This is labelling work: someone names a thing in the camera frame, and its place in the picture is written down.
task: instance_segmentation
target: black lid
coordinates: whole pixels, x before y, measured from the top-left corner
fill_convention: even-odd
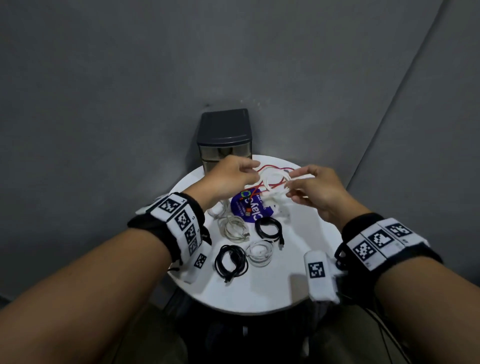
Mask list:
[[[204,112],[200,119],[199,146],[238,146],[252,142],[247,109]]]

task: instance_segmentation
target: human arm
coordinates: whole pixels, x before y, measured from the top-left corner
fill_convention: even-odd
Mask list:
[[[230,156],[184,192],[203,211],[255,183],[259,162]],[[0,311],[2,363],[90,363],[148,300],[171,257],[153,234],[127,229]]]
[[[332,169],[307,166],[290,173],[315,178],[287,183],[287,196],[314,207],[342,231],[369,213],[345,190]],[[384,272],[375,295],[419,358],[431,363],[480,362],[480,288],[427,257],[403,261]]]

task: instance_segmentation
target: human hand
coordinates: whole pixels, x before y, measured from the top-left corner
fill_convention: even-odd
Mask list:
[[[297,204],[316,208],[318,215],[334,224],[338,230],[342,231],[345,224],[353,218],[370,212],[346,191],[333,169],[308,165],[293,170],[290,177],[306,174],[312,174],[314,178],[286,183],[285,186],[290,189],[287,197]]]
[[[260,176],[253,168],[259,165],[259,161],[250,158],[227,156],[184,192],[206,211],[218,201],[231,198],[244,190],[245,185],[256,183]]]

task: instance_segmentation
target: white tabletop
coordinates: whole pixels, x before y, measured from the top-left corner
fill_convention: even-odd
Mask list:
[[[253,159],[259,160],[261,166],[272,164],[281,168],[298,168],[296,164],[275,157],[254,155]],[[181,192],[203,176],[203,168],[199,167],[182,178],[171,192]],[[217,221],[205,214],[205,226],[210,231],[213,242],[212,252],[196,282],[185,283],[170,275],[176,284],[199,302],[238,315],[267,314],[294,306],[306,299],[308,285],[303,255],[307,251],[320,249],[333,257],[341,243],[341,235],[334,225],[320,219],[315,209],[297,205],[285,195],[276,197],[276,200],[280,209],[273,217],[282,224],[285,247],[280,251],[278,244],[274,246],[269,265],[258,268],[250,264],[245,275],[225,283],[213,268],[213,261],[222,245],[236,243],[222,237]],[[248,242],[240,244],[243,249],[251,242],[260,240],[254,224],[247,225],[251,237]]]

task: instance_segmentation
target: purple round label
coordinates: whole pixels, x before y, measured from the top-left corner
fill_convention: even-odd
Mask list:
[[[249,190],[236,194],[233,196],[232,202],[230,202],[232,213],[235,216],[240,216],[246,222],[255,222],[259,218],[273,215],[272,208],[264,206],[260,194],[250,197],[254,189],[255,188],[252,187]]]

